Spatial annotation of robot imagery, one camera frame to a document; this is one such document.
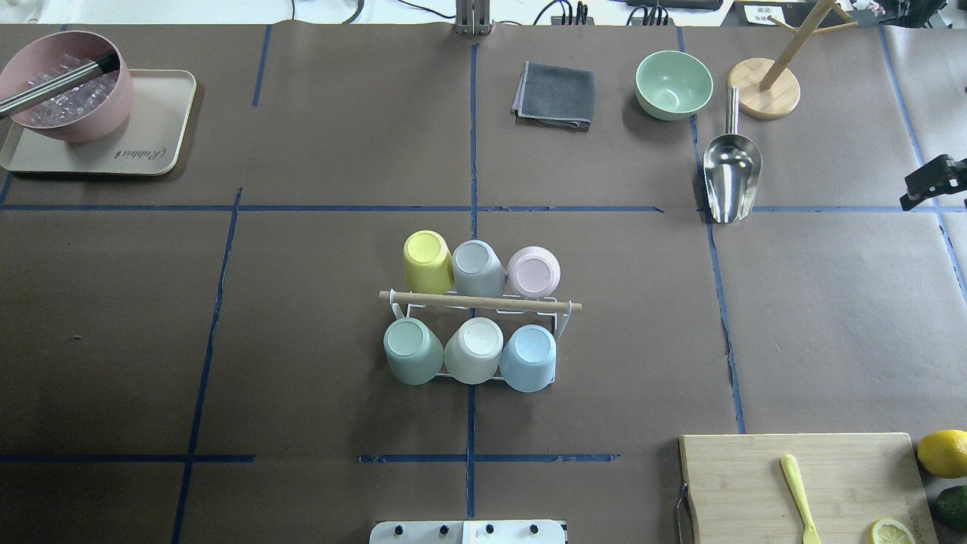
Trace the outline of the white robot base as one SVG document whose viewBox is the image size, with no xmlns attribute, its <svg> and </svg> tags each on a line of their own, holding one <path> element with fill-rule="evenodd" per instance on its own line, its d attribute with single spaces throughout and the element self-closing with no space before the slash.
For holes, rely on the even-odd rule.
<svg viewBox="0 0 967 544">
<path fill-rule="evenodd" d="M 550 519 L 387 521 L 369 543 L 567 543 L 567 525 Z"/>
</svg>

